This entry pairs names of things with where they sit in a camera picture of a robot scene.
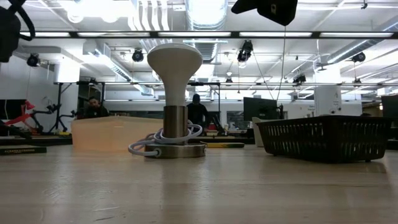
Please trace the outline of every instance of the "wooden table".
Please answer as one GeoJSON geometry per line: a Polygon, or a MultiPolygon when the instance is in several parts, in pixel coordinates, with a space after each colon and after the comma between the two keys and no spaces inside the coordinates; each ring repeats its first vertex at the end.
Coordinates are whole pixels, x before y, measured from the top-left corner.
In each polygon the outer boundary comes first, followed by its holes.
{"type": "Polygon", "coordinates": [[[73,152],[0,157],[1,223],[397,223],[398,152],[317,164],[253,146],[198,159],[73,152]]]}

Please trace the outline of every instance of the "black book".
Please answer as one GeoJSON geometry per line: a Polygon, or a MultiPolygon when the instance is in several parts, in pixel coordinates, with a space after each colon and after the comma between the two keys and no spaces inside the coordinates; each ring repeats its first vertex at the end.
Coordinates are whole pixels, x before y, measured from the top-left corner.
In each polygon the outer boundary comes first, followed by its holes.
{"type": "Polygon", "coordinates": [[[40,146],[0,146],[0,156],[46,152],[47,148],[40,146]]]}

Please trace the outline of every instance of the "white lamp shade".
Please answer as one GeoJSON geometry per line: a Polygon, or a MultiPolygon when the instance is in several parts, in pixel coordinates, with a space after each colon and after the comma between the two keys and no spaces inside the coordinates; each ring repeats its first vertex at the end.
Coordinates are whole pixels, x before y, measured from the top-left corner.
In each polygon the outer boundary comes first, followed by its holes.
{"type": "Polygon", "coordinates": [[[185,106],[187,83],[203,62],[201,53],[186,44],[162,44],[150,50],[147,60],[163,81],[166,106],[185,106]]]}

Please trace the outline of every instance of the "computer monitor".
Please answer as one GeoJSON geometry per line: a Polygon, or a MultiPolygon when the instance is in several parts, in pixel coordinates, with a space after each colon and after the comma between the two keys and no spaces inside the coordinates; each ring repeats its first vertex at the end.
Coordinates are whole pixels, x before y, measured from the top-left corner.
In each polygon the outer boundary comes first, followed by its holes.
{"type": "Polygon", "coordinates": [[[398,95],[382,96],[381,103],[383,105],[383,117],[398,118],[398,95]]]}
{"type": "Polygon", "coordinates": [[[16,119],[22,116],[21,106],[26,100],[0,100],[0,119],[16,119]]]}
{"type": "Polygon", "coordinates": [[[260,98],[243,98],[243,119],[251,121],[253,117],[259,119],[279,119],[276,100],[260,98]]]}

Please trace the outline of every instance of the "metal lamp base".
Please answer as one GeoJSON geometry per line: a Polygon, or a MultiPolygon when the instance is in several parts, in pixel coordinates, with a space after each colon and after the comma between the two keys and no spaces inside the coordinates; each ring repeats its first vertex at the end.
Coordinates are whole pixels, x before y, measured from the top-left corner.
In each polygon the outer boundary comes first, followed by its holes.
{"type": "Polygon", "coordinates": [[[158,156],[148,156],[157,159],[197,158],[205,156],[204,144],[167,145],[148,144],[146,152],[159,151],[158,156]]]}

